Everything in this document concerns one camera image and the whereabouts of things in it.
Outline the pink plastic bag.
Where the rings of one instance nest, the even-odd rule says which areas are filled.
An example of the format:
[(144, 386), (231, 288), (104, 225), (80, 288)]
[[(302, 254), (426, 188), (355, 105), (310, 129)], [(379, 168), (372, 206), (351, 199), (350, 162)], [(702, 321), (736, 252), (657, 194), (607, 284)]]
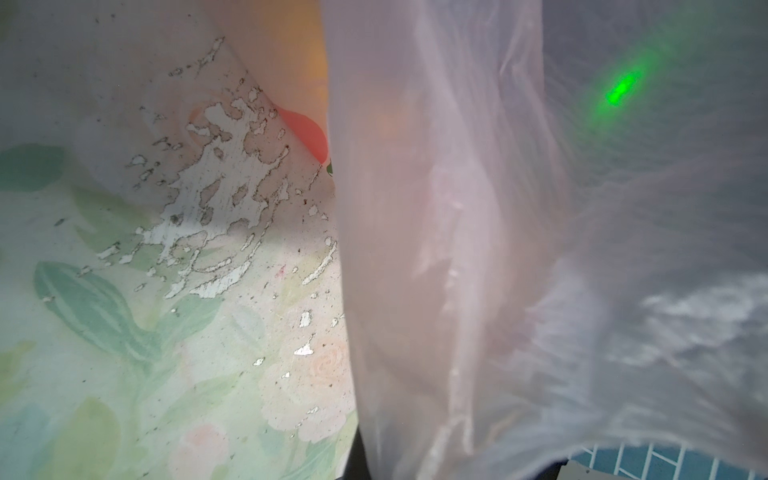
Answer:
[(534, 479), (577, 448), (767, 470), (763, 1), (209, 1), (323, 132), (346, 475)]

